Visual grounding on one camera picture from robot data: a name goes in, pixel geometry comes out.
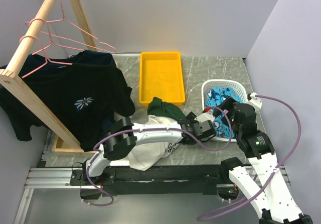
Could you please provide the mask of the green and white t shirt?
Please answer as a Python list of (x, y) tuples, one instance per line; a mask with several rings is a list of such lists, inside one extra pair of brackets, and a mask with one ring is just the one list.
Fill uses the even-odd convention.
[[(158, 97), (154, 97), (148, 105), (147, 115), (147, 125), (170, 124), (186, 118), (179, 107)], [(178, 143), (171, 142), (135, 146), (128, 154), (129, 165), (133, 169), (145, 171), (159, 159), (168, 157), (178, 146)]]

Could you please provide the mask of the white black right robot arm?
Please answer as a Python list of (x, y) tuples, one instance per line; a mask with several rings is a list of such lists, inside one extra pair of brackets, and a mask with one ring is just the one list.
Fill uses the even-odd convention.
[(280, 171), (280, 164), (268, 135), (257, 128), (256, 112), (262, 101), (255, 93), (246, 103), (231, 97), (219, 108), (227, 113), (223, 123), (231, 125), (238, 147), (243, 151), (258, 180), (257, 184), (247, 173), (244, 164), (236, 157), (220, 165), (220, 179), (234, 183), (256, 211), (259, 223), (312, 223), (294, 201)]

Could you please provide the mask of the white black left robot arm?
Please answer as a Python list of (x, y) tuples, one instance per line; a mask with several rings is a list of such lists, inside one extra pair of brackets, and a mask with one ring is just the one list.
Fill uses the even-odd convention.
[(110, 162), (123, 159), (138, 146), (154, 143), (194, 145), (216, 136), (212, 119), (198, 121), (193, 113), (188, 119), (168, 124), (138, 124), (129, 118), (116, 122), (105, 138), (94, 146), (93, 157), (82, 166), (82, 179), (89, 185), (98, 182)]

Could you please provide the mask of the yellow plastic tray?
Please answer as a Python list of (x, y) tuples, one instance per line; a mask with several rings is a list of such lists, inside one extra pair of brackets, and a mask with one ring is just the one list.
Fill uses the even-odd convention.
[(140, 54), (138, 100), (141, 105), (148, 106), (154, 97), (177, 106), (186, 101), (179, 52)]

